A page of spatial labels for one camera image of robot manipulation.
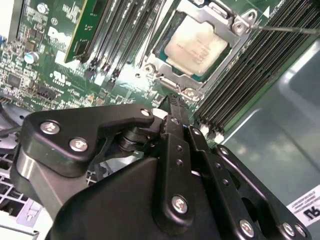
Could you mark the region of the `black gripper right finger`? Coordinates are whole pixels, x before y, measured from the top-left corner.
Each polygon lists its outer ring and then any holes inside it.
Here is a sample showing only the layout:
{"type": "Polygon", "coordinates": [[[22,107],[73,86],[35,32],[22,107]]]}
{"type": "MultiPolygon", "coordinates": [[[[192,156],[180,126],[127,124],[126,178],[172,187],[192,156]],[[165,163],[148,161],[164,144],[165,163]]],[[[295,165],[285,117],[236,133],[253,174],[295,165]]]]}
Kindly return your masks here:
{"type": "Polygon", "coordinates": [[[309,240],[287,207],[224,145],[210,148],[180,100],[195,171],[195,219],[184,240],[309,240]]]}

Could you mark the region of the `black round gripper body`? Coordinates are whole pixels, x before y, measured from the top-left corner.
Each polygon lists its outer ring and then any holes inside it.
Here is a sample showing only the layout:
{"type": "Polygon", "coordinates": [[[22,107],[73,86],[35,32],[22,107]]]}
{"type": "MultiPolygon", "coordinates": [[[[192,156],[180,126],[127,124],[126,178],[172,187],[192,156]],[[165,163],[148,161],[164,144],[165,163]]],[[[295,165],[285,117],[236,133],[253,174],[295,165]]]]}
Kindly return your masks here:
{"type": "Polygon", "coordinates": [[[195,219],[183,234],[163,232],[152,216],[158,160],[135,161],[71,197],[51,228],[53,240],[231,240],[213,215],[202,180],[193,175],[195,219]]]}

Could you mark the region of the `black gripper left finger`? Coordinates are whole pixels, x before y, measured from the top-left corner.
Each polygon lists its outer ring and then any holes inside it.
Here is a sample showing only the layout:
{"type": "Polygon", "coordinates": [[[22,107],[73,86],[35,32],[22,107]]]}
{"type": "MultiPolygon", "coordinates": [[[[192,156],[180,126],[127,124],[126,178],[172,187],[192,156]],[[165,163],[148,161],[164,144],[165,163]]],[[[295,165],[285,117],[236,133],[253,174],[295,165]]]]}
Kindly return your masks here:
{"type": "Polygon", "coordinates": [[[124,167],[157,159],[152,217],[159,228],[190,228],[196,215],[191,151],[179,96],[158,108],[121,104],[39,111],[19,134],[14,185],[53,219],[84,189],[124,167]]]}

